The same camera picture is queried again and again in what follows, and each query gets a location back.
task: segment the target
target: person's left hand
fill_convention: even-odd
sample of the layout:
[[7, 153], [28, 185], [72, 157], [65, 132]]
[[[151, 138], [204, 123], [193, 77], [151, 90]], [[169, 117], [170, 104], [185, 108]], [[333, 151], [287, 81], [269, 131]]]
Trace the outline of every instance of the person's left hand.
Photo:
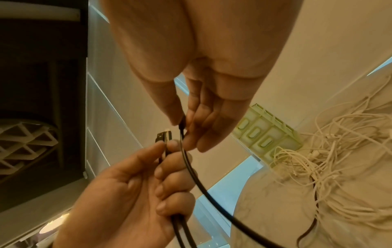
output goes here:
[[[167, 149], [172, 152], [158, 165]], [[98, 175], [60, 228], [54, 248], [164, 248], [174, 238], [170, 216], [189, 219], [195, 198], [179, 143], [157, 142]]]

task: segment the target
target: person's right hand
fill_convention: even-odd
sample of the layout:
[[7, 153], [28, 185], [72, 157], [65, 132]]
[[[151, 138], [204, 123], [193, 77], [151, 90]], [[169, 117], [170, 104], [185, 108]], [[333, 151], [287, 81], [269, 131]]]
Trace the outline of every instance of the person's right hand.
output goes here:
[[234, 129], [275, 64], [302, 0], [101, 0], [129, 65], [158, 107], [184, 115], [184, 148], [205, 152]]

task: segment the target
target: pile of cables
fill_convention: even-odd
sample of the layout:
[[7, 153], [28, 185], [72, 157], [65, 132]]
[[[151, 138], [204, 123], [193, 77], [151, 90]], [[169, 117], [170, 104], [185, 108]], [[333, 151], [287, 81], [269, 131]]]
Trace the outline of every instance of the pile of cables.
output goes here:
[[[316, 213], [312, 225], [297, 240], [297, 246], [302, 238], [307, 236], [315, 227], [317, 221], [321, 227], [323, 216], [333, 212], [343, 221], [361, 224], [378, 230], [392, 230], [385, 220], [392, 218], [392, 204], [390, 206], [375, 206], [371, 202], [361, 199], [347, 191], [342, 181], [352, 180], [348, 170], [367, 169], [377, 164], [384, 156], [392, 156], [388, 147], [392, 142], [392, 114], [377, 113], [375, 111], [391, 104], [392, 101], [380, 106], [370, 107], [370, 102], [389, 82], [391, 76], [374, 93], [369, 94], [358, 102], [343, 103], [332, 108], [346, 107], [347, 110], [338, 117], [334, 117], [328, 124], [320, 126], [321, 112], [314, 120], [317, 131], [313, 134], [304, 133], [308, 137], [309, 147], [299, 151], [277, 147], [272, 164], [283, 168], [286, 176], [301, 186], [313, 187]], [[377, 146], [371, 154], [371, 161], [347, 165], [344, 163], [355, 151], [368, 145]], [[308, 178], [304, 183], [300, 178]], [[339, 189], [344, 198], [337, 197], [333, 192]]]

